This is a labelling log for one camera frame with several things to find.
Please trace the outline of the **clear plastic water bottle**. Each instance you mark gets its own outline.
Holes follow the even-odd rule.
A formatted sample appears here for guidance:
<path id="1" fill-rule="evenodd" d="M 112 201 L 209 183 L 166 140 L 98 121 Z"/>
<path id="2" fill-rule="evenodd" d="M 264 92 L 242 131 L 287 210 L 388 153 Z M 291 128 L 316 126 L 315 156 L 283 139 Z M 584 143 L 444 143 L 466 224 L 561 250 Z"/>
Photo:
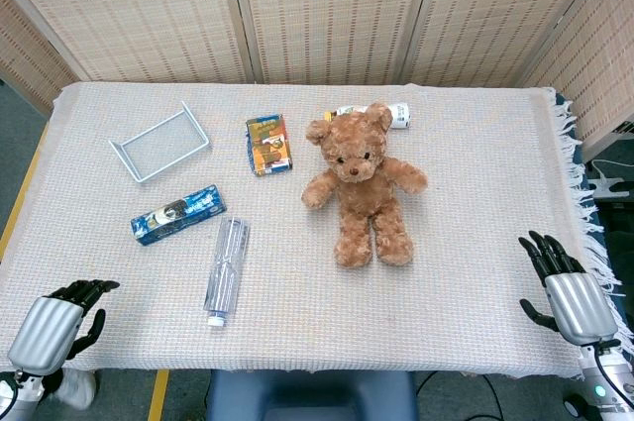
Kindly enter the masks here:
<path id="1" fill-rule="evenodd" d="M 245 219 L 222 218 L 204 303 L 211 327 L 224 327 L 235 312 L 249 236 Z"/>

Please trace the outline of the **blue cookie box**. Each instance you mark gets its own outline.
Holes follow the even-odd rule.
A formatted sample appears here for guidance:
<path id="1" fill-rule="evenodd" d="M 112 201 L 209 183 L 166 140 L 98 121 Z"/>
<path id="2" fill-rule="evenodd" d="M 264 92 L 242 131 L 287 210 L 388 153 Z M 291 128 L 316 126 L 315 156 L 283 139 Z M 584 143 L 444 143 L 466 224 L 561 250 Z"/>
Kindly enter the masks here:
<path id="1" fill-rule="evenodd" d="M 212 184 L 133 218 L 132 234 L 138 243 L 147 246 L 226 210 L 220 191 Z"/>

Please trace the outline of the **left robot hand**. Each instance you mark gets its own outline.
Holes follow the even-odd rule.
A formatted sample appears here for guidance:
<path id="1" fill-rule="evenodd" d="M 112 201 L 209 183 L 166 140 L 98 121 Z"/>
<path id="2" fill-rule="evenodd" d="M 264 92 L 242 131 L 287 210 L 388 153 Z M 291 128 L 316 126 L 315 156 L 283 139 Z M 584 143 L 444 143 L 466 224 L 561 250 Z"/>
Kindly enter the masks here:
<path id="1" fill-rule="evenodd" d="M 77 280 L 41 296 L 31 306 L 8 352 L 12 367 L 34 376 L 47 376 L 94 345 L 106 320 L 99 309 L 86 335 L 83 321 L 101 296 L 120 286 L 114 280 Z"/>

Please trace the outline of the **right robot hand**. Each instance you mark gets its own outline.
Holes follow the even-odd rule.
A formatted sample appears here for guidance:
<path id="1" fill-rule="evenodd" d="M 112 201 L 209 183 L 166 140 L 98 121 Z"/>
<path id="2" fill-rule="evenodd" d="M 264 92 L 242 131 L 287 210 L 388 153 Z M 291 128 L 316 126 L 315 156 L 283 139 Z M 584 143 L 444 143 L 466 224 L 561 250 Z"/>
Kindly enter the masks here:
<path id="1" fill-rule="evenodd" d="M 618 327 L 596 278 L 550 235 L 534 231 L 519 244 L 528 255 L 545 290 L 551 313 L 539 312 L 522 298 L 519 304 L 536 325 L 560 334 L 578 346 L 618 347 Z"/>

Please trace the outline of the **beige woven tablecloth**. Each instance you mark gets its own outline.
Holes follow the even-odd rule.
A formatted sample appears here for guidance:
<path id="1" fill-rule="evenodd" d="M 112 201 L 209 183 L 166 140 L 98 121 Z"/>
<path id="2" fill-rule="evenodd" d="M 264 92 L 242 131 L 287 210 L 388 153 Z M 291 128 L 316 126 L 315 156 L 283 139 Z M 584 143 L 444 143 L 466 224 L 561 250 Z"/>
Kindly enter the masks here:
<path id="1" fill-rule="evenodd" d="M 122 143 L 184 101 L 210 146 L 137 183 Z M 404 102 L 388 152 L 427 189 L 400 194 L 413 261 L 345 269 L 334 259 L 339 206 L 301 194 L 326 164 L 308 124 L 345 104 Z M 256 176 L 246 122 L 282 114 L 292 169 Z M 40 161 L 0 262 L 0 370 L 32 303 L 78 279 L 110 279 L 105 327 L 73 365 L 95 368 L 445 369 L 575 376 L 579 352 L 532 323 L 549 311 L 518 239 L 557 238 L 607 286 L 606 254 L 573 163 L 569 106 L 548 87 L 433 88 L 79 82 L 54 103 Z M 219 219 L 142 246 L 130 222 L 208 185 L 251 227 L 235 312 L 207 324 Z"/>

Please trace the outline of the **brown teddy bear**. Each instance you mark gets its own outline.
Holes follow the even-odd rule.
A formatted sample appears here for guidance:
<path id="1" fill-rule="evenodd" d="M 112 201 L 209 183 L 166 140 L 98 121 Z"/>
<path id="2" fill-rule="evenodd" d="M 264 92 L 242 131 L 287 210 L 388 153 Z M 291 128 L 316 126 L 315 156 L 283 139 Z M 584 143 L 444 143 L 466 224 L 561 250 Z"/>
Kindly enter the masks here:
<path id="1" fill-rule="evenodd" d="M 373 257 L 392 266 L 413 260 L 397 188 L 422 192 L 427 176 L 412 164 L 387 155 L 387 134 L 393 121 L 388 106 L 375 102 L 330 121 L 314 120 L 306 139 L 320 148 L 328 168 L 313 177 L 301 195 L 310 209 L 339 202 L 340 234 L 334 246 L 336 263 L 362 267 Z"/>

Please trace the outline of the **yellow capped drink bottle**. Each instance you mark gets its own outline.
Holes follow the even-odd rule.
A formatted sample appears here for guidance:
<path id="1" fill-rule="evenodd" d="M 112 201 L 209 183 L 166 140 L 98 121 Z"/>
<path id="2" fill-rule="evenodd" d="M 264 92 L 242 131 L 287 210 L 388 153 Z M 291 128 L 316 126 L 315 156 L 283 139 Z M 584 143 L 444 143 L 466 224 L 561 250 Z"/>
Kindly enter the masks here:
<path id="1" fill-rule="evenodd" d="M 390 124 L 391 129 L 407 129 L 410 125 L 410 110 L 407 103 L 397 102 L 387 105 L 388 110 L 392 116 L 392 122 Z M 336 117 L 351 114 L 353 112 L 366 112 L 368 106 L 341 106 L 335 110 L 327 111 L 324 113 L 324 119 L 328 122 L 332 122 Z"/>

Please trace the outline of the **woven folding screen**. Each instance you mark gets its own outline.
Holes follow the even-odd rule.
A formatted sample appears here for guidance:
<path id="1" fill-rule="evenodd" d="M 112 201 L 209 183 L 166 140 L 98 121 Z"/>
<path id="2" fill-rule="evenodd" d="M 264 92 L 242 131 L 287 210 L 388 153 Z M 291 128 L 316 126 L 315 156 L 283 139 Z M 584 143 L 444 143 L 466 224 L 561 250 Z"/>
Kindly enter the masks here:
<path id="1" fill-rule="evenodd" d="M 593 146 L 634 118 L 634 0 L 0 0 L 69 82 L 552 86 Z"/>

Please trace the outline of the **orange blue snack box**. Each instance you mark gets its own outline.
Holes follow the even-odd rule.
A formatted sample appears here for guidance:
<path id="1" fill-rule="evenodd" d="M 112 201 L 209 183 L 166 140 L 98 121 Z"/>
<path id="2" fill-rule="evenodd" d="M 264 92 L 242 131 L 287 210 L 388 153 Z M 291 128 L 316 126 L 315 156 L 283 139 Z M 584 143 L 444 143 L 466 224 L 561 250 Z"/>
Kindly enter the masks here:
<path id="1" fill-rule="evenodd" d="M 292 156 L 282 114 L 250 119 L 246 122 L 247 156 L 256 176 L 292 169 Z"/>

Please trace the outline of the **white shoe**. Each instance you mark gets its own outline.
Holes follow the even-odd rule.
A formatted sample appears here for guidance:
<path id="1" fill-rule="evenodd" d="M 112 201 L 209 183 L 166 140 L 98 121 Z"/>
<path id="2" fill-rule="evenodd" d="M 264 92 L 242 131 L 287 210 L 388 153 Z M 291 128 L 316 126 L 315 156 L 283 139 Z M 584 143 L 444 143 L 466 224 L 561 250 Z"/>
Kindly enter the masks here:
<path id="1" fill-rule="evenodd" d="M 97 391 L 97 381 L 92 371 L 62 368 L 59 387 L 53 398 L 76 410 L 86 410 L 92 404 Z"/>

